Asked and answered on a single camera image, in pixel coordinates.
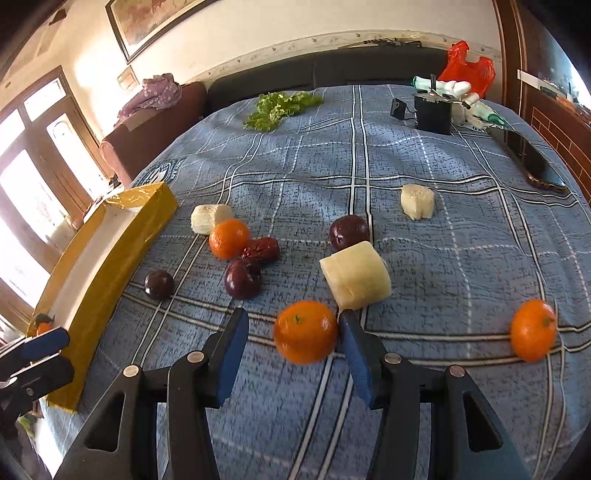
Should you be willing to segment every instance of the lettuce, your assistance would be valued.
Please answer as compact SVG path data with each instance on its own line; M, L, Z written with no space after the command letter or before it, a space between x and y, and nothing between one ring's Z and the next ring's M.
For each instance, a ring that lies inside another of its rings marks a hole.
M256 104L256 111L248 117L244 126L269 132L276 129L284 117L297 115L304 108L321 103L321 97L307 92L296 92L293 95L285 92L261 95Z

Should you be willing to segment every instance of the brown sofa armrest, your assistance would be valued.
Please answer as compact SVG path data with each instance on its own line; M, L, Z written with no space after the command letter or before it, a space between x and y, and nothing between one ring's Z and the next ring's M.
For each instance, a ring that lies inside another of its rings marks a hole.
M103 139L100 153L125 188L179 135L203 118L206 99L207 90L201 82L183 85L176 105L136 112Z

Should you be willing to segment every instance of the door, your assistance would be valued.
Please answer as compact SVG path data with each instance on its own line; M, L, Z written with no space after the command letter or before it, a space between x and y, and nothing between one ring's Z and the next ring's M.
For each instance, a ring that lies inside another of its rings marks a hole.
M111 175L61 68L0 112L0 316L18 330Z

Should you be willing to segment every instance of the bed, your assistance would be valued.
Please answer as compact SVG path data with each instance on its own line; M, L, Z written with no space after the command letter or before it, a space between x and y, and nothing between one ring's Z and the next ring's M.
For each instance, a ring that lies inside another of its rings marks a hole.
M275 132L245 130L256 99L223 108L181 135L136 178L166 181L179 201L112 316L88 373L79 412L44 407L65 452L93 406L131 363L171 365L203 345L212 325L243 306L248 342L232 396L208 412L222 479L364 478L379 426L355 395L337 351L307 367L272 345L274 317L301 299L335 307L319 268L332 253L327 231L350 213L371 214L374 245L391 272L393 295L360 312L366 330L419 365L467 368L509 431L528 470L551 479L591 419L591 210L558 155L513 112L491 104L550 159L567 195L533 189L485 134L451 137L389 115L392 99L413 107L415 90L348 85L316 90L323 104ZM400 190L436 192L436 214L412 222ZM223 288L225 262L190 215L201 203L227 203L253 236L272 235L281 261L264 271L261 295L234 301ZM142 290L155 269L181 289L155 303ZM546 359L521 362L507 332L528 298L554 305L559 339ZM424 418L428 409L422 411ZM166 464L165 409L159 411L159 464ZM417 477L427 476L428 433L421 422Z

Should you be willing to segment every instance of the banana chunk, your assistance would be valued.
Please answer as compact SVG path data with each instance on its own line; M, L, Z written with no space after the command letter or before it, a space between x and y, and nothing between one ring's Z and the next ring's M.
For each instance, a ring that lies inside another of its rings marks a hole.
M357 310L392 294L386 265L369 242L323 258L320 268L340 310Z
M197 205L191 214L193 232L209 235L218 223L234 218L234 212L228 205Z
M400 204L411 219L431 218L435 209L435 194L421 185L408 184L402 187Z

